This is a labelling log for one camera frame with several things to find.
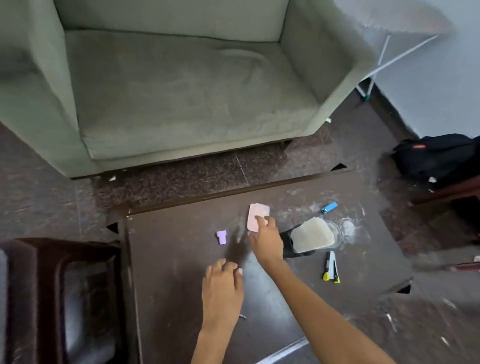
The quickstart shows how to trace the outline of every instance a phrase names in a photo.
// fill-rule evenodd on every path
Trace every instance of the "coffee table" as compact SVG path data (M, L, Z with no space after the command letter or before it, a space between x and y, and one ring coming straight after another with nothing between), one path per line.
M325 215L343 233L335 249L340 284L323 281L326 251L288 259L297 276L344 316L361 315L383 294L407 286L412 269L385 227L355 171L339 170L286 181L129 209L117 218L134 290L139 357L144 364L188 364L202 322L205 268L226 257L244 271L245 298L225 363L250 364L304 335L282 295L250 251L250 203L271 207L280 231ZM226 230L227 244L216 232Z

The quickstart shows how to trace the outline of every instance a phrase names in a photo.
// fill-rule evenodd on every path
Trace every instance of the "black backpack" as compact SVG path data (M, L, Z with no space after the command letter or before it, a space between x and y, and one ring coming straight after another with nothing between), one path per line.
M443 187L480 174L480 165L472 162L480 158L479 146L480 137L426 136L404 140L394 148L392 158L403 175L421 181L433 177L439 182L436 187Z

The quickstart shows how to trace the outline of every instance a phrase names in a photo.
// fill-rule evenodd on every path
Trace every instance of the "hand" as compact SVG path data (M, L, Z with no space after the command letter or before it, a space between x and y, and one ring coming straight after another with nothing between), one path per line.
M257 257L260 265L267 270L271 263L283 261L283 241L276 228L275 219L265 216L268 224L261 216L255 216L258 222L258 236L249 233L252 251Z
M202 285L204 321L202 330L231 335L243 302L243 271L237 263L217 260L207 268Z

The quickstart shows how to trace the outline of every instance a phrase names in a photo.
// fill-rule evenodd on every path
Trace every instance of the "tile floor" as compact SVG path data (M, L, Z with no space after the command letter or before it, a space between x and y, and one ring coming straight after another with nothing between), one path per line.
M147 205L330 170L342 162L363 178L385 224L418 267L410 295L386 297L364 317L348 319L400 363L477 363L480 274L432 272L425 266L468 261L475 239L446 206L408 208L423 186L402 179L388 152L409 137L379 108L353 92L326 124L291 143L257 146L71 181L0 124L0 239L48 236L107 242L105 211L130 200ZM315 363L310 347L283 359Z

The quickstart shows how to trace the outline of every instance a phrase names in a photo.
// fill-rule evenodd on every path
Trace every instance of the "bag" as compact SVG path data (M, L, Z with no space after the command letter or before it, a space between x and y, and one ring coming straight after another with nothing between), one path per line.
M392 158L405 176L422 181L431 177L439 180L474 158L477 142L461 134L406 139L394 148Z

